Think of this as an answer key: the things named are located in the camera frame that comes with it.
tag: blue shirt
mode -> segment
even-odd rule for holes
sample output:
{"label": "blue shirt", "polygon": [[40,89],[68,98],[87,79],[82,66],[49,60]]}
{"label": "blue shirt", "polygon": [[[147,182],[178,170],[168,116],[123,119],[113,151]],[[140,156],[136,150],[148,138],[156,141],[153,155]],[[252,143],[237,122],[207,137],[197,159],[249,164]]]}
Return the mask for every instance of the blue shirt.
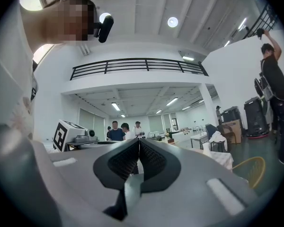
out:
{"label": "blue shirt", "polygon": [[123,133],[122,129],[112,129],[109,132],[109,138],[111,140],[123,141],[123,136],[125,136],[125,133]]}

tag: white table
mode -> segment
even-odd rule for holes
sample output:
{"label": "white table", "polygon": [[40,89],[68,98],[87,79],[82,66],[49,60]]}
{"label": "white table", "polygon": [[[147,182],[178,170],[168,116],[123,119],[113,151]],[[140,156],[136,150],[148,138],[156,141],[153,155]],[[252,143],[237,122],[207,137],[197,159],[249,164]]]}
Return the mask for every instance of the white table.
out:
{"label": "white table", "polygon": [[178,141],[178,142],[181,142],[181,141],[186,141],[186,140],[189,140],[191,136],[193,136],[193,131],[186,131],[186,132],[179,132],[179,133],[175,133],[175,134],[172,134],[172,138],[175,140],[175,141]]}
{"label": "white table", "polygon": [[[193,150],[203,154],[203,150],[201,149],[191,148],[189,150]],[[216,162],[218,162],[220,165],[224,166],[228,170],[232,169],[233,158],[231,156],[231,153],[216,152],[216,151],[211,151],[210,153],[212,155],[213,160],[215,160]]]}
{"label": "white table", "polygon": [[200,149],[202,149],[202,143],[207,140],[207,133],[202,132],[199,134],[196,134],[194,136],[190,137],[190,142],[191,142],[191,148],[200,146]]}

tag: black mesh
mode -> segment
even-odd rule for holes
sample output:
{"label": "black mesh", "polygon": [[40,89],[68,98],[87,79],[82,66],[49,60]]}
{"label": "black mesh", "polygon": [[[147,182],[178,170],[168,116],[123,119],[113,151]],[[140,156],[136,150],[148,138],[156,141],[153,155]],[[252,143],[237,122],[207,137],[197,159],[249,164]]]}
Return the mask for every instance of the black mesh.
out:
{"label": "black mesh", "polygon": [[126,180],[139,159],[139,142],[113,156],[108,161],[108,167],[115,174]]}
{"label": "black mesh", "polygon": [[144,169],[144,180],[158,175],[166,166],[166,159],[159,152],[140,142],[140,160]]}

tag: red base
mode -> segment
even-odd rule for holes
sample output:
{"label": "red base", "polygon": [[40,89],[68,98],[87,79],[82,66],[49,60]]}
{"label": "red base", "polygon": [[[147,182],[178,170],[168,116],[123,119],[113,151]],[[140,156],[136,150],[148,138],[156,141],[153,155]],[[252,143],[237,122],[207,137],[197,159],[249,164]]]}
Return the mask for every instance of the red base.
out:
{"label": "red base", "polygon": [[248,137],[248,136],[247,136],[247,138],[248,138],[248,139],[259,139],[259,138],[264,138],[264,137],[266,137],[267,135],[269,135],[269,133],[264,134],[264,135],[261,135],[261,136],[255,136],[255,137]]}

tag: yellow chair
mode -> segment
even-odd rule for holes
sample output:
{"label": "yellow chair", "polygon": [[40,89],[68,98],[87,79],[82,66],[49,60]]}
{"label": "yellow chair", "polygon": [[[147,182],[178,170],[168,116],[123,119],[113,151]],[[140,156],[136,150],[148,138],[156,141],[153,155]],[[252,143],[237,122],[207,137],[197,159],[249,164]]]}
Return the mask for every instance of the yellow chair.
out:
{"label": "yellow chair", "polygon": [[232,170],[244,171],[247,175],[242,176],[248,180],[249,187],[254,189],[262,180],[265,172],[266,164],[262,157],[252,157],[232,168]]}

